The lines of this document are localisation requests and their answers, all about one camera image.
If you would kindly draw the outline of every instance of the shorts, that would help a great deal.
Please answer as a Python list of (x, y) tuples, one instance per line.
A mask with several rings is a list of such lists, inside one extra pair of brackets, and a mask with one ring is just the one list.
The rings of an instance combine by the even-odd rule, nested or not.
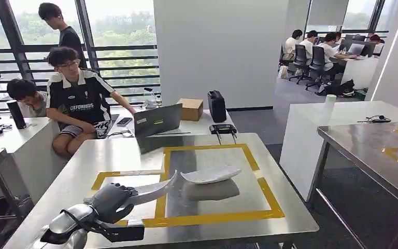
[[(106, 121), (101, 121), (101, 122), (95, 122), (93, 123), (95, 129), (97, 130), (96, 132), (96, 139), (104, 139), (107, 136), (107, 133), (109, 133), (110, 128), (112, 128), (112, 121), (111, 120), (106, 120)], [(78, 135), (83, 133), (83, 129), (81, 129), (78, 126), (74, 126), (72, 124), (66, 126), (65, 128), (62, 129), (60, 134), (69, 134), (73, 137), (77, 137)]]

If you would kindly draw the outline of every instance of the headphones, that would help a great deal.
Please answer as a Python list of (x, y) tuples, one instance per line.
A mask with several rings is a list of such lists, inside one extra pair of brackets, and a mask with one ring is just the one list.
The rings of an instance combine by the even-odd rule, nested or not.
[(358, 121), (360, 123), (388, 123), (391, 119), (385, 117), (384, 115), (375, 115), (371, 117), (366, 117), (366, 121)]

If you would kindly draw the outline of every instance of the black shirt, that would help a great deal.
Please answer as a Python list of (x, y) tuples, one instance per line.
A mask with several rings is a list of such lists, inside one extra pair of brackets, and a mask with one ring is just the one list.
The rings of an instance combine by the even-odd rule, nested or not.
[(56, 73), (48, 81), (47, 108), (66, 106), (69, 115), (91, 124), (110, 120), (110, 108), (105, 98), (114, 89), (90, 70), (80, 70), (78, 82), (71, 84), (65, 76)]
[(59, 47), (70, 47), (78, 52), (78, 58), (80, 59), (79, 68), (88, 68), (86, 66), (86, 60), (84, 59), (83, 49), (81, 48), (80, 38), (78, 38), (75, 30), (68, 26), (64, 30), (60, 31)]

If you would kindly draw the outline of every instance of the smartphone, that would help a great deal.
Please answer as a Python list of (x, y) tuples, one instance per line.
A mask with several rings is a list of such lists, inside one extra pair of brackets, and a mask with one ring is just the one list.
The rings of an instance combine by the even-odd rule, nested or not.
[(117, 126), (127, 126), (127, 124), (132, 121), (132, 118), (122, 118), (118, 123)]

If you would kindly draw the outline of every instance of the black bag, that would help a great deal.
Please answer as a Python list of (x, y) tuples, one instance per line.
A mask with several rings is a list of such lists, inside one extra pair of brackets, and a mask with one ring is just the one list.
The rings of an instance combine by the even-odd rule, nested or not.
[(316, 95), (326, 96), (328, 94), (333, 94), (342, 97), (353, 97), (354, 96), (353, 87), (354, 87), (353, 79), (345, 82), (342, 85), (337, 81), (333, 82), (331, 81), (326, 84), (322, 84), (318, 89), (318, 92), (316, 92)]
[(208, 92), (208, 108), (215, 123), (226, 120), (225, 99), (218, 90)]

